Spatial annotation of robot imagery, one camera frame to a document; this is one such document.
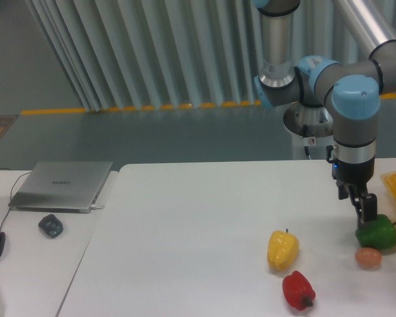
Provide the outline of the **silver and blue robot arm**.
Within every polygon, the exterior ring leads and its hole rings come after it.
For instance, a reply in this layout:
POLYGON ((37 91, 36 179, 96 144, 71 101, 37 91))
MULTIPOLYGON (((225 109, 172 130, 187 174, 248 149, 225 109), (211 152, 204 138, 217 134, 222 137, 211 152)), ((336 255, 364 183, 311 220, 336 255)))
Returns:
POLYGON ((292 20, 299 1, 254 1, 261 17, 263 65, 257 82, 271 106, 291 102, 325 108, 333 120, 326 148, 338 197, 350 199, 363 229, 378 217, 367 183, 374 173, 380 96, 396 92, 396 31, 374 1, 333 6, 364 54, 343 65, 321 56, 291 64, 292 20))

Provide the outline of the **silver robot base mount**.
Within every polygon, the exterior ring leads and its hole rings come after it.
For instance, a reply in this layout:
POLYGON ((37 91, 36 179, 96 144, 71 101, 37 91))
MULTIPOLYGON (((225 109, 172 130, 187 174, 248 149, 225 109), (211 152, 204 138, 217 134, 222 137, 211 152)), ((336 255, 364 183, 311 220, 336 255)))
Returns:
POLYGON ((333 144, 333 120, 324 107, 295 102, 285 110, 283 124, 291 136, 293 159, 326 159, 326 147, 333 144))

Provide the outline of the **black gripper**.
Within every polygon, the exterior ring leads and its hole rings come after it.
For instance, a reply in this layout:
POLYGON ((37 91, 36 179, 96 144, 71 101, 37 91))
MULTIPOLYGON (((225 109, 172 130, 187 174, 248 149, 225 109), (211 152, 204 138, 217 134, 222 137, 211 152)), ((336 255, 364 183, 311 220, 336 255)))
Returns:
POLYGON ((356 193, 368 191, 367 183, 374 175, 375 158, 358 164, 343 162, 337 158, 329 162, 332 164, 332 177, 336 181, 338 199, 350 199, 350 203, 356 211, 359 202, 358 228, 366 228, 378 217, 378 199, 376 194, 368 193, 357 202, 354 191, 356 193))

